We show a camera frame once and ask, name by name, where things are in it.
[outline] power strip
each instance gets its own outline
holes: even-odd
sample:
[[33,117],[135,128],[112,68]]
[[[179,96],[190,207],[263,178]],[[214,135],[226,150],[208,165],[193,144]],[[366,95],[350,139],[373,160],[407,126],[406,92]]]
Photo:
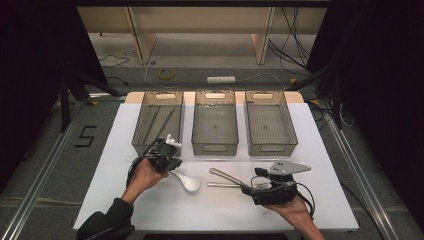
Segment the power strip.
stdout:
[[226,76],[226,77],[208,77],[207,81],[209,84],[220,84],[220,83],[235,83],[236,77]]

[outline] gray floor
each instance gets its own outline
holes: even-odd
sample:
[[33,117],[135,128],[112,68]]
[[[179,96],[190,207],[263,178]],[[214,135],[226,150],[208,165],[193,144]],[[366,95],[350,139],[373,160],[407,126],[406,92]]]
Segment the gray floor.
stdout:
[[[305,78],[305,76],[282,70],[279,58],[270,51],[268,51],[265,64],[257,65],[251,39],[248,35],[159,35],[152,57],[146,66],[139,64],[134,53],[131,36],[103,34],[100,37],[98,34],[92,34],[91,37],[99,59],[107,55],[129,59],[128,62],[116,67],[110,66],[121,63],[123,59],[108,57],[101,61],[107,77],[119,77],[129,83],[125,85],[116,78],[108,79],[111,87],[125,92],[157,90],[170,86],[184,90],[222,88],[222,86],[203,85],[206,83],[207,76],[230,75],[235,76],[236,79],[246,79],[266,73],[266,75],[261,75],[249,81],[225,86],[235,89],[257,89],[259,87],[263,89],[283,89],[282,84],[269,74],[277,76],[286,86],[290,85],[290,79],[301,81]],[[285,37],[277,35],[273,36],[272,39],[275,43],[281,45]],[[314,36],[302,36],[302,43],[307,49],[310,49],[313,40]],[[290,42],[287,52],[292,56],[297,56],[293,42]],[[293,71],[301,71],[293,64],[284,64],[284,67]],[[168,82],[159,79],[157,73],[162,68],[174,69],[175,77]],[[149,85],[146,81],[162,87]],[[100,92],[93,87],[87,87],[87,89],[91,93]],[[301,93],[305,99],[312,98],[314,89],[315,86],[311,85],[302,89]],[[96,170],[119,104],[123,102],[123,99],[107,97],[100,97],[95,100],[98,101],[94,104],[85,105],[76,119],[74,130],[70,133],[69,139],[40,194],[40,198],[26,220],[19,239],[75,238],[75,231],[72,229],[73,223]],[[312,110],[312,113],[316,119],[321,116],[319,111]],[[29,151],[28,158],[20,164],[8,186],[2,192],[0,198],[0,229],[6,229],[8,226],[8,222],[18,209],[21,199],[30,189],[59,137],[60,114],[60,108],[58,106],[53,107],[48,121]],[[75,148],[77,144],[87,143],[87,139],[79,139],[79,134],[84,126],[96,126],[96,128],[86,131],[87,135],[95,136],[95,138],[90,148]],[[321,129],[322,139],[339,179],[364,201],[334,137],[331,124],[326,119],[322,119],[317,121],[317,127]],[[347,136],[349,144],[364,169],[372,188],[389,215],[399,239],[424,239],[423,233],[394,191],[384,172],[378,168],[378,164],[360,129],[355,125],[352,127],[345,126],[343,133]],[[350,193],[345,193],[360,228],[351,233],[324,232],[326,239],[379,239],[378,232],[368,215]],[[299,234],[295,232],[286,235],[288,239],[299,239]],[[130,239],[140,238],[142,238],[140,233],[134,233],[130,237]]]

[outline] black sleeve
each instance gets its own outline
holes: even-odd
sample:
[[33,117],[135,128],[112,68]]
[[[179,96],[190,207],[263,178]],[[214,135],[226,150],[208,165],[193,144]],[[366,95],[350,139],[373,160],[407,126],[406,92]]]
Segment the black sleeve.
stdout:
[[106,214],[93,213],[78,229],[77,240],[82,239],[126,239],[134,226],[131,225],[133,206],[115,198]]

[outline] person's left hand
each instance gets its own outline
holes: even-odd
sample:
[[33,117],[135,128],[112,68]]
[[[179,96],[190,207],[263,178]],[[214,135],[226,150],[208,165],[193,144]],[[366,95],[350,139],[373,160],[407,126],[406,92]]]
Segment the person's left hand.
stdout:
[[133,179],[121,197],[122,200],[129,204],[133,204],[141,193],[155,186],[156,183],[158,183],[161,179],[168,177],[168,175],[168,172],[156,172],[149,160],[146,158],[143,159],[135,169]]

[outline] kitchen utensil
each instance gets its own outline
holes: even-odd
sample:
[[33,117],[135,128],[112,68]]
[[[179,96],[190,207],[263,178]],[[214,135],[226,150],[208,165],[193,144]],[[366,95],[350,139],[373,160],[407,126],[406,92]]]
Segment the kitchen utensil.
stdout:
[[183,175],[182,173],[178,172],[177,170],[170,171],[172,174],[174,174],[177,178],[181,180],[181,183],[184,185],[185,189],[190,192],[194,192],[200,187],[199,180],[191,177],[187,177]]

